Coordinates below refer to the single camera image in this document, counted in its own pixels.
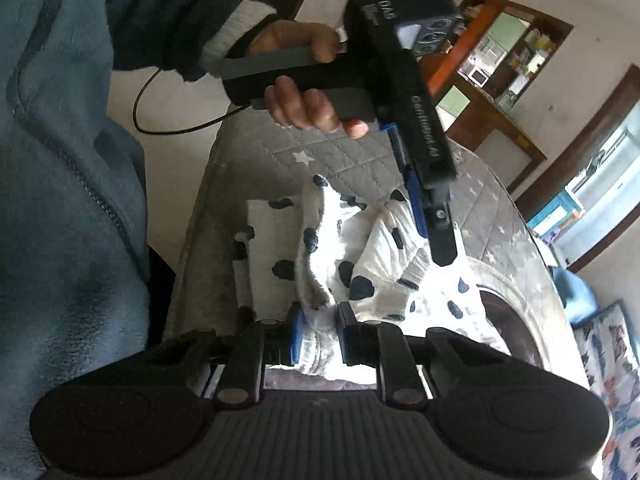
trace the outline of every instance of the hand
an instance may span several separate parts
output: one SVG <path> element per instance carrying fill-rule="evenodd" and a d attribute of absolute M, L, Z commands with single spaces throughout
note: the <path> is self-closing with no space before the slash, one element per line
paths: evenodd
<path fill-rule="evenodd" d="M 278 20 L 256 36 L 247 53 L 307 45 L 322 63 L 333 61 L 340 50 L 338 34 L 327 25 Z M 293 79 L 287 76 L 277 78 L 267 87 L 264 101 L 273 120 L 282 126 L 293 125 L 299 130 L 320 128 L 326 132 L 334 132 L 340 126 L 340 119 L 324 93 L 311 89 L 301 94 Z M 342 127 L 352 139 L 362 137 L 369 129 L 367 123 L 356 119 L 342 121 Z"/>

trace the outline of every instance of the black cable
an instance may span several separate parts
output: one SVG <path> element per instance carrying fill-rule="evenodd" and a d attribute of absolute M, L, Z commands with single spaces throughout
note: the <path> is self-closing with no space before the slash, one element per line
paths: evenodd
<path fill-rule="evenodd" d="M 142 94 L 145 92 L 146 88 L 151 84 L 151 82 L 156 78 L 156 76 L 162 72 L 162 69 L 159 68 L 158 70 L 156 70 L 154 72 L 154 74 L 147 80 L 147 82 L 144 84 L 144 86 L 140 89 L 140 92 L 138 92 L 138 97 L 136 97 L 136 101 L 133 103 L 133 111 L 131 113 L 131 117 L 133 118 L 133 125 L 136 127 L 136 130 L 139 131 L 141 134 L 145 134 L 145 135 L 158 135 L 158 136 L 163 136 L 163 135 L 182 135 L 182 134 L 190 134 L 191 132 L 197 132 L 198 130 L 203 130 L 204 128 L 209 128 L 210 126 L 213 126 L 214 124 L 218 124 L 220 121 L 224 121 L 226 118 L 229 118 L 235 114 L 240 113 L 242 110 L 246 110 L 249 105 L 243 105 L 239 108 L 236 108 L 235 110 L 232 110 L 220 117 L 218 117 L 217 119 L 213 119 L 212 121 L 209 121 L 207 123 L 202 123 L 199 124 L 198 126 L 192 126 L 191 128 L 185 128 L 183 130 L 167 130 L 167 131 L 162 131 L 162 132 L 155 132 L 152 130 L 145 130 L 144 128 L 140 127 L 140 124 L 138 124 L 138 103 L 140 102 L 140 98 L 142 97 Z"/>

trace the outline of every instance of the gray sleeve cuff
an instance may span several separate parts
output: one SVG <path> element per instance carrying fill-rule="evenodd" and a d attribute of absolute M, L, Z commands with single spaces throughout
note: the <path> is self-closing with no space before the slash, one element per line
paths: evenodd
<path fill-rule="evenodd" d="M 276 10 L 267 4 L 243 0 L 218 33 L 202 47 L 200 66 L 207 72 L 217 75 L 222 60 L 236 41 L 264 18 L 275 13 Z"/>

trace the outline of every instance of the gripper handle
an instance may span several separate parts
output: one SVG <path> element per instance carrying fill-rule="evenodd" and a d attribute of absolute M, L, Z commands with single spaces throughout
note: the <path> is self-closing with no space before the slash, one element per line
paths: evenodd
<path fill-rule="evenodd" d="M 338 54 L 331 63 L 320 63 L 310 47 L 274 50 L 238 59 L 225 59 L 220 70 L 231 102 L 265 109 L 267 86 L 281 75 L 295 81 L 300 91 L 316 88 L 324 92 L 341 119 L 373 122 L 376 111 L 364 88 L 362 69 L 353 55 Z"/>

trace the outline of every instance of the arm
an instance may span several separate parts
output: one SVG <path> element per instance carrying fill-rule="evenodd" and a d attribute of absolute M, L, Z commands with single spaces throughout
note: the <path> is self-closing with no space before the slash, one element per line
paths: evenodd
<path fill-rule="evenodd" d="M 203 76 L 202 66 L 215 73 L 231 47 L 275 12 L 250 0 L 107 0 L 106 7 L 116 70 L 157 66 L 177 70 L 187 80 Z M 279 20 L 260 31 L 246 52 L 304 44 L 322 62 L 333 60 L 339 49 L 337 34 L 325 25 Z M 289 78 L 274 82 L 265 99 L 282 125 L 333 131 L 340 124 L 322 92 L 312 89 L 303 96 Z M 367 131 L 367 125 L 358 120 L 342 125 L 350 137 Z"/>
<path fill-rule="evenodd" d="M 186 79 L 204 74 L 199 67 L 207 44 L 211 62 L 260 23 L 271 7 L 249 0 L 107 0 L 114 68 L 157 66 Z"/>

